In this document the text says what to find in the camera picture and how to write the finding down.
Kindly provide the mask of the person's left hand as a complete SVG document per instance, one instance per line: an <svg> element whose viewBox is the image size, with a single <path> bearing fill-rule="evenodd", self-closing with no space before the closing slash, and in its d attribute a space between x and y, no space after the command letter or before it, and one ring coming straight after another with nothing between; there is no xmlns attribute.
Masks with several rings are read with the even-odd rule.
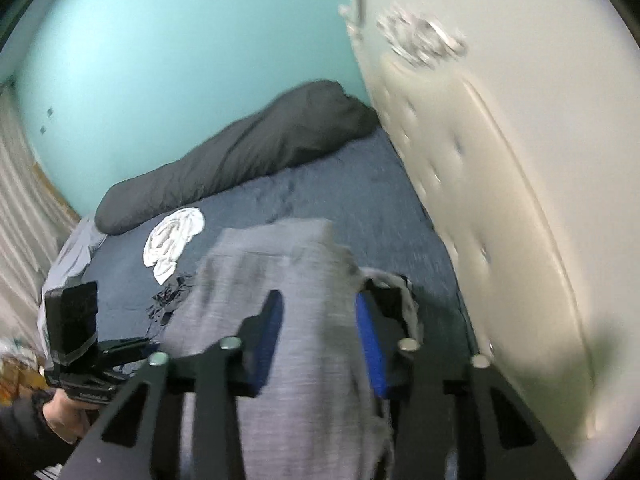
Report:
<svg viewBox="0 0 640 480"><path fill-rule="evenodd" d="M63 441L75 443L91 427L89 413L101 411L103 405L71 399L63 389L55 389L43 404L42 414L49 428Z"/></svg>

